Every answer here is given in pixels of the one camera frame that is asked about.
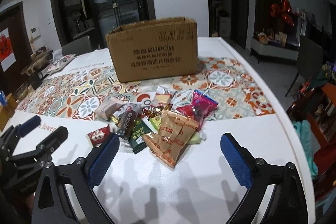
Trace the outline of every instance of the blue bottle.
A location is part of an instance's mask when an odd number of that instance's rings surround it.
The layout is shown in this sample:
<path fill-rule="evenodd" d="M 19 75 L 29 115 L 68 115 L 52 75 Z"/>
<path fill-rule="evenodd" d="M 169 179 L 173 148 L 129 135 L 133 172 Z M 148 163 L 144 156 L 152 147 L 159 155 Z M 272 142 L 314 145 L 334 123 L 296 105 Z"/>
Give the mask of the blue bottle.
<path fill-rule="evenodd" d="M 5 96 L 5 93 L 0 90 L 0 103 L 3 105 L 3 106 L 6 106 L 7 105 L 7 99 L 6 99 L 6 96 Z"/>

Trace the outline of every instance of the teal cloth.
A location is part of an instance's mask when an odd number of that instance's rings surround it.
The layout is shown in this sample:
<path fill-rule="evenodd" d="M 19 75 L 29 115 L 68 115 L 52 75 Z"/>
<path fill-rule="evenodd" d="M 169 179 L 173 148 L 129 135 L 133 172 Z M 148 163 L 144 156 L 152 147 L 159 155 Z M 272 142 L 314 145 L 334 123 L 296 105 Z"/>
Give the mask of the teal cloth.
<path fill-rule="evenodd" d="M 310 124 L 307 120 L 303 120 L 302 122 L 293 122 L 293 126 L 299 136 L 301 145 L 306 154 L 311 178 L 314 179 L 318 174 L 318 168 L 314 163 L 314 154 L 311 148 L 312 131 L 310 129 Z"/>

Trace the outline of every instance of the screw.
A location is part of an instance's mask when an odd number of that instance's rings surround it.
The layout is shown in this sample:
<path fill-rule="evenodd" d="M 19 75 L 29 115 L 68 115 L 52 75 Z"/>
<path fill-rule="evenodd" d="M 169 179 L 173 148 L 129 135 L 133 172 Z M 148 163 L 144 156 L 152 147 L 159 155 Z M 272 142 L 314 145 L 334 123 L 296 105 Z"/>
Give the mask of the screw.
<path fill-rule="evenodd" d="M 262 158 L 256 158 L 255 161 L 259 165 L 263 165 L 265 163 L 265 161 Z"/>
<path fill-rule="evenodd" d="M 289 162 L 289 163 L 287 163 L 287 165 L 290 169 L 295 169 L 295 164 L 294 163 Z"/>
<path fill-rule="evenodd" d="M 44 165 L 44 167 L 49 168 L 49 167 L 51 167 L 52 165 L 53 165 L 53 163 L 52 163 L 51 161 L 48 161 L 48 162 Z"/>
<path fill-rule="evenodd" d="M 76 164 L 82 164 L 84 162 L 84 158 L 80 157 L 76 159 Z"/>

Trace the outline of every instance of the bowl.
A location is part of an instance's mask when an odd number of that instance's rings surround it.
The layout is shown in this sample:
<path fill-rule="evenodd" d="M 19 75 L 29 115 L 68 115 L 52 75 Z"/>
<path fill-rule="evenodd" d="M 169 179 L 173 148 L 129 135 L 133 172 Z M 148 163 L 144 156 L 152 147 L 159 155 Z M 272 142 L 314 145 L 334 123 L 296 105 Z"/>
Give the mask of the bowl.
<path fill-rule="evenodd" d="M 13 94 L 13 96 L 19 100 L 22 101 L 28 94 L 28 84 L 27 82 L 24 82 Z"/>

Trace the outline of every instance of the cardboard box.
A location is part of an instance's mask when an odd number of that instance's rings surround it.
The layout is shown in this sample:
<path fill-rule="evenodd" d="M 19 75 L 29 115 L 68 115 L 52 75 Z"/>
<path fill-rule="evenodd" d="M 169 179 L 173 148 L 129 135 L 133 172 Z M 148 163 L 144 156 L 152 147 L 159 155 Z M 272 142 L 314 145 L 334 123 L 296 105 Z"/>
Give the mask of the cardboard box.
<path fill-rule="evenodd" d="M 106 35 L 120 82 L 196 74 L 197 24 L 166 18 L 122 25 Z"/>
<path fill-rule="evenodd" d="M 229 17 L 219 18 L 219 35 L 221 37 L 230 37 L 230 18 Z"/>

